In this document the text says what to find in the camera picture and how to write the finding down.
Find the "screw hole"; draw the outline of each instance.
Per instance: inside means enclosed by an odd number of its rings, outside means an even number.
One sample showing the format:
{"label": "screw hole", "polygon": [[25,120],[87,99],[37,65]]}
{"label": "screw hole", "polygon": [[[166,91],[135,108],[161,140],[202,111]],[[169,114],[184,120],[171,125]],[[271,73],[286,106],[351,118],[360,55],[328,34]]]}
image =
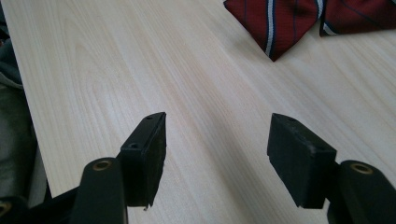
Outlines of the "screw hole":
{"label": "screw hole", "polygon": [[359,173],[364,174],[364,175],[371,175],[373,173],[373,169],[372,168],[370,168],[370,167],[368,167],[368,166],[366,166],[364,164],[361,164],[361,163],[353,163],[353,164],[350,165],[350,167],[353,170],[355,170],[356,172],[359,172]]}
{"label": "screw hole", "polygon": [[111,161],[99,161],[92,167],[92,169],[95,171],[103,171],[110,166],[111,166]]}
{"label": "screw hole", "polygon": [[139,145],[138,145],[137,143],[131,143],[131,144],[128,145],[128,147],[131,147],[131,148],[138,148]]}

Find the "blue stripe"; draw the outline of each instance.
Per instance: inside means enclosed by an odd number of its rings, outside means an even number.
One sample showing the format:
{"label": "blue stripe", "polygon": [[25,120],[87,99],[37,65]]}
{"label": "blue stripe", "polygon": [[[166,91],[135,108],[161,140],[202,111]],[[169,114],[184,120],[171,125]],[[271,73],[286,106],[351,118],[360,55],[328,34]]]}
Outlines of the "blue stripe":
{"label": "blue stripe", "polygon": [[273,2],[273,25],[274,25],[274,31],[273,31],[273,43],[272,43],[272,45],[271,45],[271,49],[270,49],[270,55],[273,55],[273,51],[274,51],[274,48],[275,48],[275,43],[276,43],[276,38],[275,38],[275,36],[276,36],[276,16],[275,16],[275,1],[276,0],[274,0],[274,2]]}
{"label": "blue stripe", "polygon": [[265,52],[265,48],[267,48],[267,44],[268,44],[268,35],[270,34],[270,21],[268,20],[268,1],[265,1],[267,3],[267,6],[265,8],[265,13],[267,13],[267,29],[266,29],[266,36],[264,39],[264,52]]}
{"label": "blue stripe", "polygon": [[317,18],[319,18],[319,4],[318,4],[318,1],[315,1],[314,0],[314,2],[315,2],[315,6],[317,6]]}
{"label": "blue stripe", "polygon": [[362,16],[364,19],[366,19],[367,21],[371,22],[373,25],[377,26],[380,29],[384,29],[380,24],[378,24],[376,21],[373,21],[373,19],[369,18],[368,16],[364,15],[363,13],[359,12],[358,10],[356,10],[353,7],[350,7],[349,5],[347,5],[347,3],[344,2],[344,0],[340,0],[341,3],[349,8],[350,10],[354,11],[355,13],[357,13],[358,15]]}

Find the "gray fabric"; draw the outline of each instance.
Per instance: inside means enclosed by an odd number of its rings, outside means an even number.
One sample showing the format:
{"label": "gray fabric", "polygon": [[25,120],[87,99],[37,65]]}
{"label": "gray fabric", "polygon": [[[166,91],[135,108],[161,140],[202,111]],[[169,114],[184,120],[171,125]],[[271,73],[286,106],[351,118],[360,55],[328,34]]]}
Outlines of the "gray fabric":
{"label": "gray fabric", "polygon": [[0,197],[26,195],[35,159],[31,125],[23,91],[1,85]]}
{"label": "gray fabric", "polygon": [[29,191],[28,207],[34,207],[44,202],[47,190],[47,176],[40,149],[35,151],[35,168],[32,173],[32,182]]}
{"label": "gray fabric", "polygon": [[36,141],[2,8],[0,33],[0,197],[27,198]]}
{"label": "gray fabric", "polygon": [[20,70],[18,69],[17,59],[15,58],[14,48],[11,40],[8,39],[0,48],[0,83],[23,89]]}

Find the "wood grain surface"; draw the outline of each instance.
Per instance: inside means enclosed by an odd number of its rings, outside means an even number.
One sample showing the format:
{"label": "wood grain surface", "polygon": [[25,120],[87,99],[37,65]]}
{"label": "wood grain surface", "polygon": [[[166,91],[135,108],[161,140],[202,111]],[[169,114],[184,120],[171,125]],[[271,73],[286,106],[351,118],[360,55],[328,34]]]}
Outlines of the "wood grain surface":
{"label": "wood grain surface", "polygon": [[396,186],[396,32],[318,36],[272,63],[221,0],[3,0],[53,195],[167,113],[153,207],[131,223],[327,223],[266,156],[272,113],[298,119]]}

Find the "striped tie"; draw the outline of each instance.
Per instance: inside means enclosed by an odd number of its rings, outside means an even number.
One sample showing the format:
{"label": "striped tie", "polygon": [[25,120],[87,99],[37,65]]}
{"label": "striped tie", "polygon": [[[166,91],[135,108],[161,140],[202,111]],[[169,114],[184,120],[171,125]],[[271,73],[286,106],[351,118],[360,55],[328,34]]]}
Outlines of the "striped tie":
{"label": "striped tie", "polygon": [[224,6],[272,61],[321,17],[320,35],[396,28],[396,0],[226,0]]}

